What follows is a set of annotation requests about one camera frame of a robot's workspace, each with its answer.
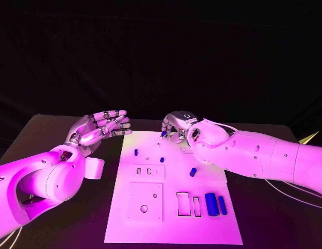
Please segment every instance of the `blue block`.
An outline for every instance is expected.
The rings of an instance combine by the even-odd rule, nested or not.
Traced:
[[[191,172],[188,173],[188,175],[190,175],[191,177],[194,177],[196,172],[197,172],[197,169],[196,169],[196,168],[193,168],[193,169],[191,169]]]
[[[204,195],[206,197],[206,204],[207,204],[207,214],[209,216],[217,216],[219,215],[219,205],[217,205],[217,199],[214,193],[207,193]]]
[[[223,196],[219,197],[219,205],[220,205],[222,214],[226,214],[226,203]]]

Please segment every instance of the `robotic arm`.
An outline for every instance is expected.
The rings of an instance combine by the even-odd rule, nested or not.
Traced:
[[[101,178],[104,160],[88,156],[102,139],[131,134],[125,114],[117,110],[85,115],[63,145],[0,165],[0,238],[73,197],[83,178]],[[33,197],[20,202],[17,190]]]
[[[304,186],[322,194],[322,147],[288,142],[256,132],[227,133],[223,124],[199,121],[190,112],[173,112],[163,121],[170,142],[187,139],[197,161],[243,176]]]

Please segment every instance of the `black backdrop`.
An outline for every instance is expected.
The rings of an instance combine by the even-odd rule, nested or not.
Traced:
[[[112,109],[322,130],[322,4],[217,5],[0,3],[0,144]]]

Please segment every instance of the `robotic hand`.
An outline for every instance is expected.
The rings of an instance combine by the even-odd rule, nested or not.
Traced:
[[[163,134],[178,131],[168,141],[187,140],[197,161],[216,164],[239,175],[285,181],[322,194],[322,147],[281,140],[262,133],[239,131],[194,114],[171,112],[163,120]]]
[[[63,145],[0,165],[0,238],[73,197],[83,178],[101,178],[104,160],[88,156],[102,139],[132,133],[125,114],[115,110],[85,115]],[[33,196],[23,203],[17,191]]]

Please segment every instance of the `table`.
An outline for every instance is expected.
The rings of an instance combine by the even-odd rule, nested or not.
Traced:
[[[60,145],[78,119],[40,114],[33,116],[0,159],[0,165]],[[138,131],[161,129],[161,120],[131,119],[130,123]],[[227,125],[296,142],[286,126],[245,123]],[[322,248],[322,210],[282,195],[265,180],[246,178],[232,172],[226,172],[226,177],[243,245],[105,244],[122,140],[122,136],[104,140],[91,155],[105,160],[102,178],[83,179],[73,198],[23,227],[13,248]],[[286,193],[322,205],[322,201],[306,193],[281,182],[273,183]],[[9,248],[12,241],[2,249]]]

